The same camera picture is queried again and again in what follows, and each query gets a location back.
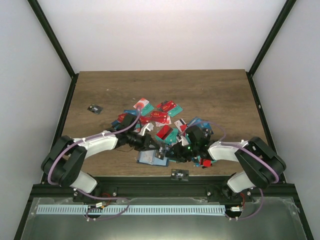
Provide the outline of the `blue leather card holder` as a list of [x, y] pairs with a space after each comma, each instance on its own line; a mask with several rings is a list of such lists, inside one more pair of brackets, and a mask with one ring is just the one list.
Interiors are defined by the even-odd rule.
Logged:
[[156, 157], [155, 150], [140, 151], [137, 156], [136, 162], [138, 164], [145, 164], [158, 167], [167, 167], [169, 165], [168, 158], [163, 159]]

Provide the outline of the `black VIP card passed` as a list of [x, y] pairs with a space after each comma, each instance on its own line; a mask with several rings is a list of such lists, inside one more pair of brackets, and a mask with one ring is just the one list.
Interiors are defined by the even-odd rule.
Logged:
[[167, 144], [165, 142], [161, 142], [159, 144], [159, 148], [155, 151], [154, 156], [160, 160], [164, 160], [167, 152]]

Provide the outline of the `black VIP card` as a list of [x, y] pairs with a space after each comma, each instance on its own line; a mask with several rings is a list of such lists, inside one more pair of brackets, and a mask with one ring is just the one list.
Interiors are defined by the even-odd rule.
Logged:
[[173, 181], [188, 182], [189, 173], [190, 171], [185, 169], [172, 169], [170, 179]]

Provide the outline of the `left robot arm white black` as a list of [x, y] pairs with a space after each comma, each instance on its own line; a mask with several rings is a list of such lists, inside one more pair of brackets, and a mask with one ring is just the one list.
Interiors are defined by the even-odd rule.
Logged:
[[135, 131], [141, 116], [126, 114], [124, 119], [112, 127], [92, 136], [71, 138], [61, 136], [41, 164], [41, 170], [47, 175], [47, 182], [60, 187], [71, 187], [84, 193], [91, 202], [97, 202], [102, 189], [97, 180], [82, 171], [84, 161], [104, 151], [115, 150], [129, 145], [136, 151], [159, 150], [159, 144], [148, 133], [151, 124]]

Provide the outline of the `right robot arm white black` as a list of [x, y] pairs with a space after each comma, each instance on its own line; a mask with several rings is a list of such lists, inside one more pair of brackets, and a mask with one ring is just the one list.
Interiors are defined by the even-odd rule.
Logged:
[[223, 198], [229, 202], [236, 200], [246, 189], [264, 190], [278, 183], [287, 168], [283, 159], [259, 137], [240, 142], [212, 140], [211, 132], [197, 125], [187, 127], [165, 155], [180, 163], [203, 165], [206, 160], [239, 163], [242, 171], [232, 174], [221, 187]]

